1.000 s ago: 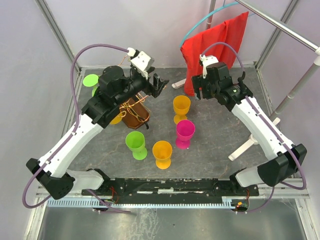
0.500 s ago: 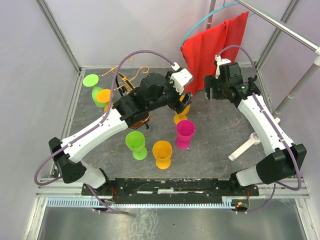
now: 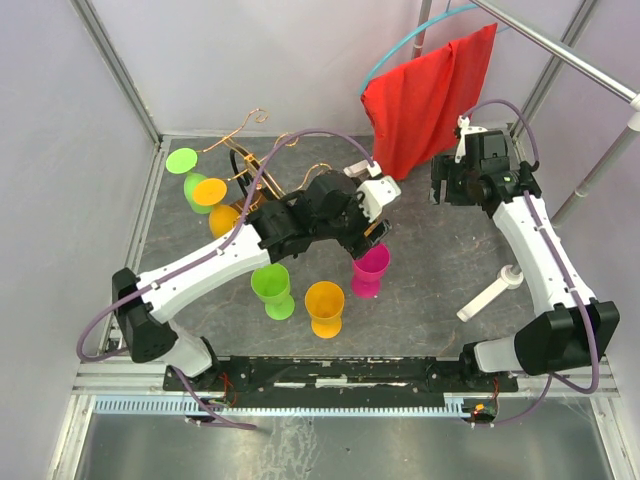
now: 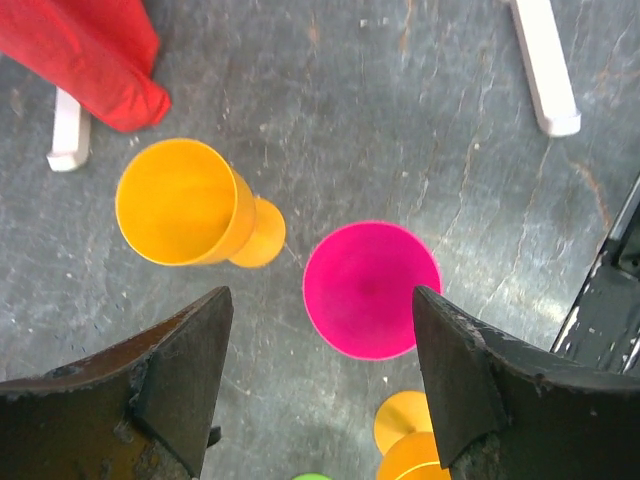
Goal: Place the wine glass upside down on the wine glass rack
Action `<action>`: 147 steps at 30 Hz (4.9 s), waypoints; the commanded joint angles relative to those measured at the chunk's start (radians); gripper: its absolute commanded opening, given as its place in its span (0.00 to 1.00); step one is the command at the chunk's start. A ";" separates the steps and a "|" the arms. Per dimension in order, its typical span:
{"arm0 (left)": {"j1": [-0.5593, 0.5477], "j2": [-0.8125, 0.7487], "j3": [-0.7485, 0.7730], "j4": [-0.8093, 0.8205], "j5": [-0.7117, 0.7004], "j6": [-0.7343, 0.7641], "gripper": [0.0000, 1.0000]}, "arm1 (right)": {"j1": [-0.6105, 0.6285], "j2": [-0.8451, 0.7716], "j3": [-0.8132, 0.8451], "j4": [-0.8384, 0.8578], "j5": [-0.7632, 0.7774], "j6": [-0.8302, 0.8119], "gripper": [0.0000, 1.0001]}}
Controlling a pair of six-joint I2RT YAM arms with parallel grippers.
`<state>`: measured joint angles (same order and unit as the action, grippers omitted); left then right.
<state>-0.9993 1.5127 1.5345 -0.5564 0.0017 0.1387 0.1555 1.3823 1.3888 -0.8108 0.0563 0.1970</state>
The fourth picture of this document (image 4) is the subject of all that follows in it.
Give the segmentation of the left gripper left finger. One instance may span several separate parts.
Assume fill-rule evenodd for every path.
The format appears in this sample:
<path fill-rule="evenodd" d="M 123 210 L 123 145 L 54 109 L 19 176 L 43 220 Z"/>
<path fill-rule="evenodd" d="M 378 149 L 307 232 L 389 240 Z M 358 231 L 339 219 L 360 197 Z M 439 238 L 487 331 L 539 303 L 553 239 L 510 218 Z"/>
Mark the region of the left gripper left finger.
<path fill-rule="evenodd" d="M 197 479 L 233 319 L 218 287 L 99 353 L 1 385 L 4 479 Z"/>

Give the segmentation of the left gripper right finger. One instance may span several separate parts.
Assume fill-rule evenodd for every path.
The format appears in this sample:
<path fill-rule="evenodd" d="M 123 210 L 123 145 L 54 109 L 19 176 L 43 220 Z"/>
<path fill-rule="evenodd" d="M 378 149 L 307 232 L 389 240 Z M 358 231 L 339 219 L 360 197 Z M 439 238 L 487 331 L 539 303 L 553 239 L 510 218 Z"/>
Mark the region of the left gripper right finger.
<path fill-rule="evenodd" d="M 440 464 L 455 479 L 636 479 L 639 380 L 582 366 L 413 291 Z"/>

